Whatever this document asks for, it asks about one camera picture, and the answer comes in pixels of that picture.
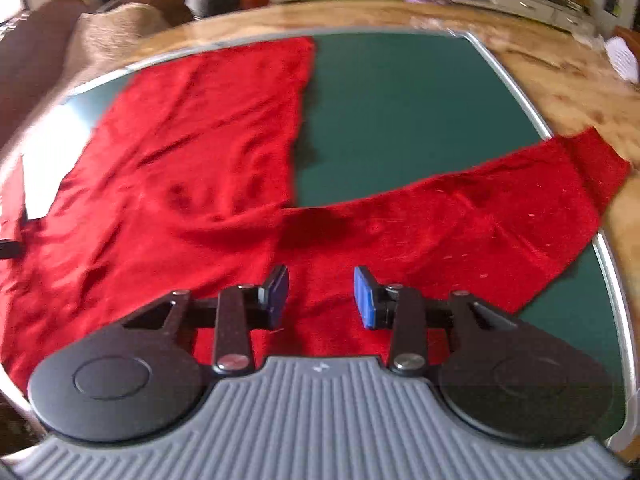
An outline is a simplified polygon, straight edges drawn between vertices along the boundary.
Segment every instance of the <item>red fabric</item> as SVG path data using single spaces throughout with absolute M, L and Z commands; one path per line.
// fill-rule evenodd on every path
M 366 332 L 353 301 L 356 265 L 514 312 L 585 247 L 628 173 L 591 129 L 370 198 L 287 208 L 312 55 L 307 39 L 211 52 L 145 70 L 118 96 L 49 215 L 22 229 L 25 256 L 2 264 L 0 355 L 18 386 L 172 288 L 213 296 L 276 263 L 291 291 L 283 329 L 252 334 L 258 362 L 385 356 L 390 333 Z M 210 362 L 211 344 L 201 331 L 196 357 Z

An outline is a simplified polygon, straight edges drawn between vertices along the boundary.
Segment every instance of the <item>metal screw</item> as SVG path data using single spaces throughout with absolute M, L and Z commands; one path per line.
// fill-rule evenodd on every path
M 224 371 L 237 372 L 244 370 L 249 365 L 249 358 L 243 354 L 227 354 L 223 355 L 218 362 L 218 368 Z
M 394 366 L 398 370 L 419 370 L 425 364 L 424 357 L 418 354 L 400 354 L 394 359 Z

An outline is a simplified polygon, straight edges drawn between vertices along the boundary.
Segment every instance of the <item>gray ribbed panel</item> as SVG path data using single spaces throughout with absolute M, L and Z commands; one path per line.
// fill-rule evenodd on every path
M 29 480 L 622 480 L 593 439 L 522 450 L 467 428 L 423 380 L 375 358 L 279 358 L 223 380 L 157 440 L 89 449 L 46 440 L 15 469 Z

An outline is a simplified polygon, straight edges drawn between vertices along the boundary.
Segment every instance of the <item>green board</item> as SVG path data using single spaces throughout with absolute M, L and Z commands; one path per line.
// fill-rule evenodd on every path
M 296 143 L 299 206 L 369 196 L 421 178 L 465 170 L 540 136 L 473 45 L 428 34 L 340 33 L 315 37 L 314 74 Z M 69 99 L 94 126 L 130 75 Z M 622 426 L 625 396 L 614 317 L 590 246 L 520 317 L 600 361 L 614 400 L 596 434 Z

